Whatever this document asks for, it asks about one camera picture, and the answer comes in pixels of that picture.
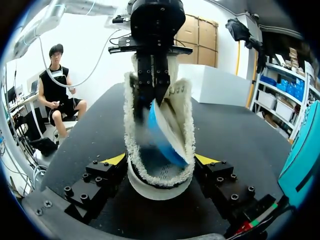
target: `yellow pole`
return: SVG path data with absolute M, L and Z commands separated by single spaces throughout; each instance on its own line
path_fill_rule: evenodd
M 235 75 L 238 76 L 240 62 L 240 41 L 238 41 L 238 56 L 236 57 Z
M 255 51 L 254 53 L 254 67 L 253 67 L 253 78 L 252 78 L 252 83 L 251 83 L 251 86 L 250 86 L 250 92 L 249 92 L 249 97 L 246 101 L 246 108 L 248 109 L 249 108 L 249 104 L 250 104 L 250 100 L 251 100 L 251 97 L 252 97 L 252 93 L 254 91 L 254 85 L 255 85 L 255 81 L 256 81 L 256 74 L 257 74 L 257 55 L 258 55 L 258 52 Z

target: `yellow triangle marker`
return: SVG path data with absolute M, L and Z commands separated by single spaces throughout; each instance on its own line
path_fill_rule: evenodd
M 106 159 L 104 161 L 101 161 L 100 163 L 109 163 L 109 164 L 113 164 L 113 165 L 117 165 L 125 156 L 125 153 L 120 154 L 119 156 L 115 156 L 113 158 L 110 159 Z
M 195 154 L 195 157 L 196 157 L 197 159 L 199 159 L 199 161 L 200 161 L 203 165 L 211 164 L 211 163 L 220 163 L 220 161 L 217 161 L 217 160 L 214 160 L 214 159 L 205 157 L 205 156 L 201 156 L 201 155 L 199 155 L 199 154 Z

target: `man's leg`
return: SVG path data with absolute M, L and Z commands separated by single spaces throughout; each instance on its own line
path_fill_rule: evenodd
M 87 111 L 87 102 L 85 100 L 81 100 L 74 110 L 78 110 L 78 119 L 80 119 L 85 112 Z
M 62 115 L 61 112 L 56 110 L 52 113 L 52 119 L 54 121 L 55 127 L 58 130 L 59 135 L 62 138 L 66 138 L 67 137 L 67 130 L 66 127 L 64 125 L 64 122 L 62 121 Z

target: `black shorts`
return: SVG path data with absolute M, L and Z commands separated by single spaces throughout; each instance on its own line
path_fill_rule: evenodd
M 81 100 L 82 99 L 78 98 L 69 98 L 68 100 L 60 101 L 60 106 L 56 109 L 50 109 L 47 107 L 47 114 L 50 124 L 56 126 L 55 121 L 52 119 L 52 114 L 55 111 L 60 111 L 61 114 L 66 114 L 69 118 L 73 117 L 78 112 L 78 110 L 75 110 L 75 108 Z

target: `black table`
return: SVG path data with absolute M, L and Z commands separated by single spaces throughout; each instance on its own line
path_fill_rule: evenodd
M 193 103 L 196 153 L 234 166 L 240 181 L 256 188 L 256 198 L 283 192 L 277 178 L 290 144 L 261 118 L 243 107 Z M 124 86 L 110 88 L 79 120 L 55 153 L 43 182 L 60 196 L 78 181 L 92 160 L 103 161 L 125 152 Z M 281 228 L 290 213 L 279 217 L 269 236 Z M 209 233 L 223 234 L 229 226 L 214 204 L 203 197 L 194 179 L 180 196 L 153 201 L 140 196 L 126 178 L 114 199 L 90 225 L 133 239 L 183 239 Z

